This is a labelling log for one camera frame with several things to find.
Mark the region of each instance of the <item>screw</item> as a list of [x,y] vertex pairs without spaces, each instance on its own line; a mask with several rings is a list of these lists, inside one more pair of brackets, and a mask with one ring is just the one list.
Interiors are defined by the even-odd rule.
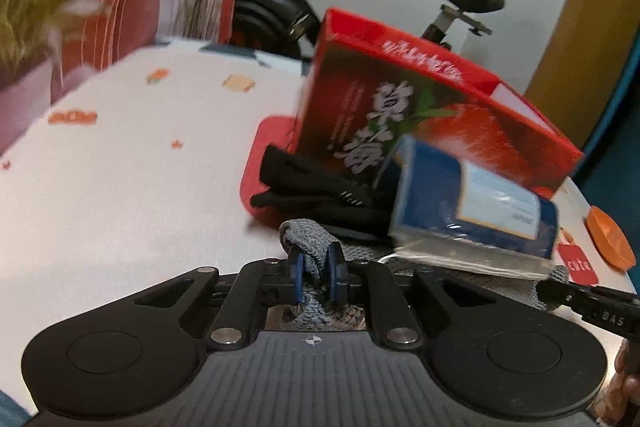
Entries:
[[235,344],[242,339],[242,333],[236,328],[218,328],[211,331],[211,340],[219,344]]
[[268,259],[263,259],[262,262],[266,264],[266,266],[264,267],[265,275],[277,275],[282,271],[280,259],[270,257]]
[[386,337],[396,344],[411,344],[418,340],[418,332],[411,328],[393,328],[386,332]]

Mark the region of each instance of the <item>plastic wrap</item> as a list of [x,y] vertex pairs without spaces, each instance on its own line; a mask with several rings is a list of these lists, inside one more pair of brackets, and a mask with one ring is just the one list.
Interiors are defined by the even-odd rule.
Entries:
[[521,279],[553,266],[556,206],[497,174],[404,136],[376,185],[397,185],[396,257]]

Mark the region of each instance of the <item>table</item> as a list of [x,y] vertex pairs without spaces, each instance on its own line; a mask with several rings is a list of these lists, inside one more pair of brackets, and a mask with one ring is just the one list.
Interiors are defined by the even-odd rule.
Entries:
[[[284,257],[277,232],[252,221],[238,192],[260,120],[296,110],[300,64],[202,45],[129,55],[52,108],[95,110],[95,125],[50,125],[45,115],[2,158],[11,168],[0,171],[0,389],[30,412],[20,357],[45,327],[193,267],[233,273]],[[147,83],[158,68],[168,76]],[[254,79],[254,89],[223,87],[233,73]],[[577,187],[567,180],[554,201],[601,284],[633,291],[593,248]],[[585,327],[611,366],[619,338]]]

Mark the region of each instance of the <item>orange pattern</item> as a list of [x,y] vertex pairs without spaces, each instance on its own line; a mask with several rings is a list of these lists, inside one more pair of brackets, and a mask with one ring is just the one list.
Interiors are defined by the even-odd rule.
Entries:
[[160,80],[166,78],[169,73],[171,73],[171,71],[165,70],[164,68],[158,68],[156,71],[146,76],[146,83],[157,84]]
[[571,235],[569,232],[567,232],[562,227],[560,228],[560,232],[562,233],[562,237],[564,238],[564,240],[567,243],[569,243],[569,245],[575,245],[575,239],[574,239],[573,235]]
[[55,111],[49,115],[49,125],[56,125],[59,123],[94,125],[97,120],[97,112],[87,112],[81,109],[72,109],[70,111]]

